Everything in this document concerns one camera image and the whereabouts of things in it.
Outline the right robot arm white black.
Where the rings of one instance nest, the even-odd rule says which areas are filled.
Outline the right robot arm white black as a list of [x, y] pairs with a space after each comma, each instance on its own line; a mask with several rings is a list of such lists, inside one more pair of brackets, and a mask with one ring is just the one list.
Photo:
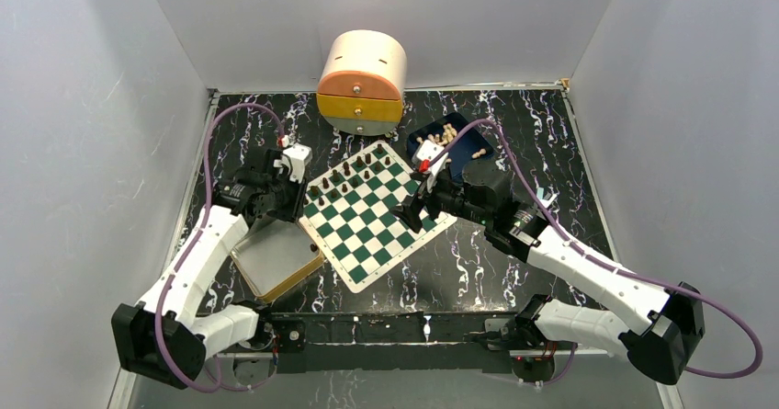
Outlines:
[[603, 305], [596, 311], [535, 297], [512, 325], [525, 346], [566, 341], [595, 347], [626, 358], [656, 382], [678, 382], [705, 334], [698, 289], [686, 282], [675, 289], [656, 286], [620, 275], [622, 266], [614, 261], [589, 261], [594, 250], [561, 237], [537, 205], [513, 194], [509, 177], [499, 172], [466, 173], [460, 183], [447, 170], [413, 178], [420, 186], [391, 209], [408, 228], [420, 231], [424, 213], [480, 223], [499, 251], [565, 280]]

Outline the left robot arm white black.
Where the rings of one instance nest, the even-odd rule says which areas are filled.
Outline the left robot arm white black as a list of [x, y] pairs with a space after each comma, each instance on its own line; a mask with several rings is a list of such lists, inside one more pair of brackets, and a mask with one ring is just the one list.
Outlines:
[[209, 188], [199, 226], [165, 272], [134, 304], [111, 317], [120, 366], [177, 389], [215, 392], [195, 380], [206, 360], [244, 342], [270, 346], [273, 324], [252, 304], [229, 305], [206, 317], [198, 308], [231, 250], [259, 219], [296, 222], [308, 185], [308, 146], [261, 148]]

